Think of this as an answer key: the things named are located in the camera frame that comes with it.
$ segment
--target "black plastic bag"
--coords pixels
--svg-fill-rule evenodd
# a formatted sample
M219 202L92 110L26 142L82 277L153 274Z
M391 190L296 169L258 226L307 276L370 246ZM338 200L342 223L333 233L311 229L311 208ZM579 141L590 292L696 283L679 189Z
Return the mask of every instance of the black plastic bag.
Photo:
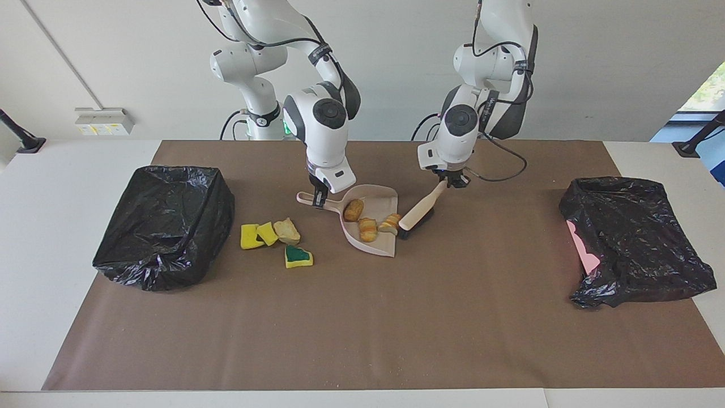
M142 290L194 285L229 236L234 196L217 168L143 167L116 207L93 266Z
M624 177L576 179L559 210L574 240L584 246L579 248L584 280L571 296L583 308L673 301L717 288L712 268L685 237L662 184Z

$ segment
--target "pink dustpan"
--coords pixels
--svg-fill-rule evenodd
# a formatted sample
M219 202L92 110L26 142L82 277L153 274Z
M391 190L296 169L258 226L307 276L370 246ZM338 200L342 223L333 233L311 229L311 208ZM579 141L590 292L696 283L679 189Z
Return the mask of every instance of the pink dustpan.
M345 206L355 198L365 203L360 218L375 219L380 224L390 214L397 213L398 193L390 187L361 184L348 190L342 201L327 200L323 207L327 211L339 214L342 231L352 246L374 255L395 257L395 235L380 232L377 240L363 242L360 241L360 229L357 227L357 222L345 222L342 218ZM297 201L302 204L312 205L313 199L314 197L310 193L297 193Z

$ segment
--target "power outlet box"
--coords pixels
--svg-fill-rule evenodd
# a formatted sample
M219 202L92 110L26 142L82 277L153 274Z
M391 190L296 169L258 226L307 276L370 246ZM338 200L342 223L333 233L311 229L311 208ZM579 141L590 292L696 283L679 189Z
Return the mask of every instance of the power outlet box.
M84 136L129 136L133 121L123 109L75 110L78 120L75 126Z

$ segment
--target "white table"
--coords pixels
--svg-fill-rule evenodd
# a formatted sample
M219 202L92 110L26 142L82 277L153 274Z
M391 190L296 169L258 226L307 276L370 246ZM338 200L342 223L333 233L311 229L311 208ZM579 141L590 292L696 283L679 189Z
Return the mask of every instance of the white table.
M91 259L130 175L158 141L49 142L0 174L0 407L721 407L708 390L39 392L96 275ZM624 176L665 185L683 230L725 282L725 191L668 144L606 143ZM695 299L721 348L725 292Z

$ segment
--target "black pole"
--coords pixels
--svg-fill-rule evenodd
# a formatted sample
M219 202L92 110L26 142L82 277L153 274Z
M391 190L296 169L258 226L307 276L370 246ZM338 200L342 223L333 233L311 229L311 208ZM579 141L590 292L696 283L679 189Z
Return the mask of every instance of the black pole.
M687 142L673 142L672 145L675 147L675 150L679 153L680 156L683 158L699 158L700 155L698 155L697 152L695 152L695 149L697 149L697 145L701 143L701 141L705 140L710 134L712 134L715 129L719 128L720 126L725 126L725 110L718 113L717 116L713 120L710 121L705 127L699 131L697 134L695 134L692 139L688 140Z
M22 147L17 150L18 153L37 153L45 143L45 139L42 137L35 137L29 131L21 128L20 125L15 123L4 110L0 109L0 121L5 123L12 133L17 135L20 139Z

